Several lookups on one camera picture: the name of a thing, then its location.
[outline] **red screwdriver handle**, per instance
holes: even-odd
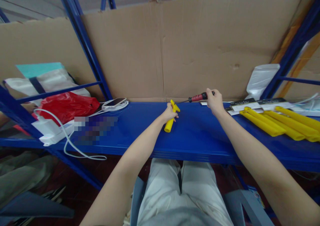
[[[188,98],[190,103],[195,101],[200,101],[200,100],[206,100],[206,99],[208,99],[208,95],[206,92],[193,96],[192,98]]]

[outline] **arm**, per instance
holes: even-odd
[[[130,145],[112,171],[80,226],[122,225],[138,174],[150,157],[162,126],[178,114],[171,104]]]
[[[8,123],[10,121],[10,118],[8,118],[4,113],[0,112],[0,128]]]
[[[33,110],[37,108],[37,106],[34,103],[21,104],[21,106],[24,107],[28,111],[28,113],[33,113]],[[9,121],[10,118],[0,111],[0,128]]]
[[[207,89],[208,107],[228,135],[241,162],[256,180],[282,225],[320,225],[320,207],[260,141],[225,110],[218,90]]]

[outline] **yellow plastic tube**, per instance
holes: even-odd
[[[276,120],[279,120],[280,122],[284,123],[290,128],[297,130],[299,133],[302,133],[307,137],[313,137],[319,134],[317,130],[310,128],[302,123],[299,123],[298,121],[295,121],[294,119],[289,118],[287,116],[280,115],[272,111],[264,111],[264,113],[271,116],[272,118],[275,118]]]
[[[262,122],[268,124],[269,126],[273,127],[274,129],[279,131],[279,135],[286,133],[286,130],[281,127],[280,125],[274,123],[273,121],[269,120],[268,118],[264,117],[263,115],[257,113],[256,111],[254,111],[253,109],[249,108],[249,107],[245,107],[244,110],[246,112],[248,112],[249,114],[251,114],[253,117],[261,120]]]
[[[180,109],[178,108],[178,106],[176,104],[174,104],[174,101],[171,99],[170,100],[170,103],[172,105],[172,110],[173,112],[180,112]],[[166,123],[166,126],[164,127],[164,131],[167,132],[167,133],[170,133],[171,132],[171,128],[172,128],[172,125],[173,125],[173,119],[170,119],[167,123]]]
[[[295,141],[300,141],[306,138],[303,134],[299,133],[298,131],[288,127],[284,123],[281,123],[280,121],[270,117],[269,115],[263,114],[264,117],[271,120],[272,122],[278,124],[280,127],[284,128],[286,130],[286,135],[288,135],[290,138],[292,138]]]
[[[246,117],[247,119],[249,119],[252,123],[254,123],[256,126],[258,126],[260,129],[265,131],[270,136],[275,137],[275,136],[280,135],[280,132],[278,130],[276,130],[275,128],[271,127],[270,125],[262,122],[261,120],[253,117],[249,113],[247,113],[245,111],[240,111],[240,114],[242,116]]]
[[[320,135],[316,135],[313,137],[307,137],[306,139],[310,142],[317,142],[317,141],[320,141]]]
[[[281,113],[284,113],[284,114],[290,116],[294,120],[296,120],[300,123],[303,123],[304,125],[307,125],[310,128],[313,128],[313,129],[317,130],[318,132],[320,132],[320,122],[319,121],[317,121],[315,119],[308,118],[308,117],[300,115],[300,114],[297,114],[297,113],[295,113],[289,109],[285,109],[283,107],[277,106],[275,109]]]

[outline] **gray chair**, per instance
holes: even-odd
[[[144,197],[146,185],[139,177],[133,188],[130,225],[136,226],[139,209]],[[248,190],[235,190],[224,195],[224,202],[235,226],[245,226],[243,208],[246,210],[253,226],[274,226],[254,194]]]

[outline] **cardboard backing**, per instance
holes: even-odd
[[[209,87],[240,99],[253,68],[271,62],[299,2],[150,2],[83,22],[114,98],[179,101]],[[0,34],[1,79],[22,77],[16,64],[61,62],[80,84],[95,81],[66,18],[0,25]],[[88,90],[102,98],[98,86]]]

